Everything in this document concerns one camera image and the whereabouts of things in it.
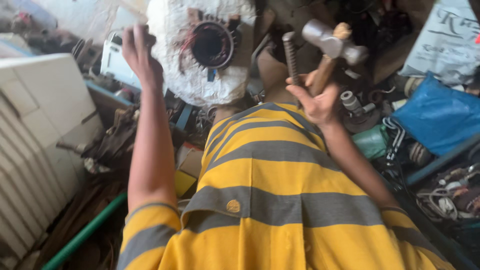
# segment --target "blue plastic bag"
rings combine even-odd
[[[480,133],[480,98],[450,89],[428,72],[393,117],[430,152],[443,155]]]

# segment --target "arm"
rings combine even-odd
[[[311,86],[316,72],[303,76],[306,86]],[[325,137],[332,159],[340,169],[368,196],[378,207],[398,207],[398,202],[383,183],[382,178],[360,153],[350,135],[336,116],[335,105],[339,95],[337,85],[329,85],[323,93],[311,97],[299,86],[287,86],[287,90],[302,103],[307,118],[316,124]]]
[[[163,69],[150,54],[155,37],[144,25],[127,28],[123,33],[123,57],[142,85],[140,118],[133,149],[128,183],[128,209],[148,201],[177,205],[175,161],[162,94]]]

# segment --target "threaded metal rod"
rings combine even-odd
[[[301,86],[300,84],[300,77],[297,71],[297,57],[295,48],[293,48],[293,37],[295,36],[295,32],[288,32],[285,33],[282,37],[283,46],[285,47],[285,56],[287,59],[287,66],[288,66],[288,74],[290,74],[290,78],[292,78],[292,83],[295,86]],[[297,108],[301,109],[301,103],[297,100],[296,97],[295,102],[297,104]]]

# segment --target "hammer head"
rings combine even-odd
[[[333,29],[319,20],[310,20],[302,30],[302,37],[317,46],[330,58],[342,57],[351,66],[356,65],[368,57],[365,46],[355,46],[347,39],[340,39],[333,35]]]

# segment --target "yellow striped shirt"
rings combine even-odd
[[[219,121],[181,216],[153,202],[126,219],[118,270],[453,269],[400,208],[378,209],[290,104]]]

